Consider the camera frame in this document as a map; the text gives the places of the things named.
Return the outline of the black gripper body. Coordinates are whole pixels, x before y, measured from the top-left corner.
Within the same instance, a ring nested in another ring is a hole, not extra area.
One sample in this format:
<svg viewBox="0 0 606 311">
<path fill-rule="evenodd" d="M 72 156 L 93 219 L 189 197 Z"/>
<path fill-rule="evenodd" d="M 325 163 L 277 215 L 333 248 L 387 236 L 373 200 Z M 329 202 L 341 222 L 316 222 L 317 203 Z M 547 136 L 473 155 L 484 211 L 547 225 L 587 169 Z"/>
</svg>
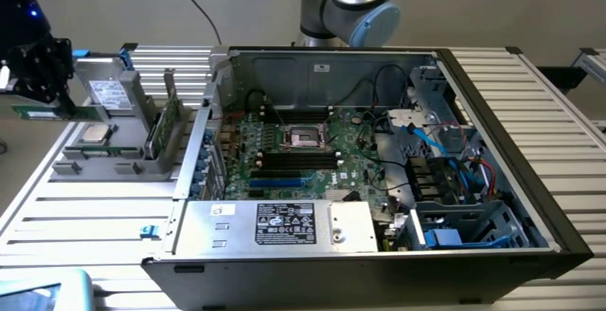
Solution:
<svg viewBox="0 0 606 311">
<path fill-rule="evenodd" d="M 1 59 L 49 34 L 50 25 L 37 0 L 1 0 Z"/>
</svg>

